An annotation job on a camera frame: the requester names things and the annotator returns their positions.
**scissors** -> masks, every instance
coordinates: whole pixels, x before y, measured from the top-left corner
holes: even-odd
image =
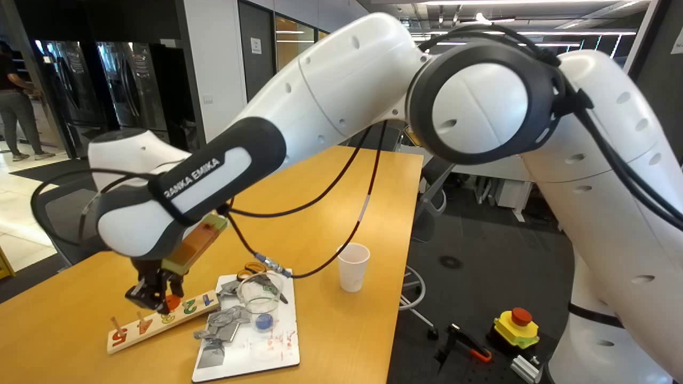
[[[264,273],[266,272],[266,266],[259,263],[259,262],[248,262],[245,264],[245,268],[239,272],[237,272],[237,281],[241,282],[244,279],[249,278],[252,275],[255,275],[256,273]],[[264,276],[264,279],[259,279],[256,281],[257,283],[263,285],[263,288],[273,294],[277,294],[277,287],[273,282],[267,277]],[[282,292],[280,292],[280,301],[282,301],[285,304],[288,304],[289,301],[287,301],[287,298],[285,297]]]

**refrigerator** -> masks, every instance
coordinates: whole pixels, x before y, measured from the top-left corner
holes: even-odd
[[[148,129],[169,143],[149,44],[98,42],[97,47],[121,129]]]
[[[48,82],[55,91],[66,137],[77,157],[87,156],[87,145],[107,131],[107,120],[95,93],[88,65],[75,41],[36,40]]]

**person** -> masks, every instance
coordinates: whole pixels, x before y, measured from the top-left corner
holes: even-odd
[[[12,48],[0,40],[0,117],[5,124],[5,140],[12,152],[13,161],[29,158],[28,154],[19,152],[16,145],[17,120],[36,153],[36,160],[55,156],[53,153],[43,151],[40,146],[36,116],[33,113],[33,105],[28,94],[40,96],[40,91],[19,77],[12,61]]]

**sign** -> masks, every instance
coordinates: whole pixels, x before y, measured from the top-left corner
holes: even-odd
[[[683,53],[683,29],[681,29],[681,33],[678,35],[676,42],[673,43],[673,49],[671,50],[672,55],[677,53]]]
[[[251,38],[251,52],[255,55],[261,54],[261,39]]]

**black shirt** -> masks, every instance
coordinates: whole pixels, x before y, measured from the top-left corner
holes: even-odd
[[[0,55],[0,90],[21,90],[21,87],[7,78],[10,73],[18,74],[14,62],[11,58]]]

